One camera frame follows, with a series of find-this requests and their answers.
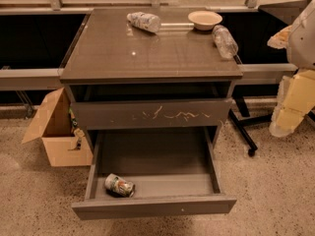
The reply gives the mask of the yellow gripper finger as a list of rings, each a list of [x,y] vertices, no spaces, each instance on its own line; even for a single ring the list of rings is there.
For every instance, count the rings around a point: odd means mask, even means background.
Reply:
[[[287,49],[291,28],[292,26],[287,26],[284,29],[281,29],[275,35],[271,36],[267,42],[267,45],[276,49]]]
[[[292,134],[315,107],[315,71],[301,69],[292,78],[283,76],[277,101],[269,131],[282,138]]]

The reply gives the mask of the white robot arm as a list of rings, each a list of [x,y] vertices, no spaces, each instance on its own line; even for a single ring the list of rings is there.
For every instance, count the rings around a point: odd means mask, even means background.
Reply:
[[[315,107],[315,1],[272,36],[268,45],[285,48],[288,62],[298,68],[292,78],[283,76],[280,82],[269,127],[274,137],[282,138],[292,134]]]

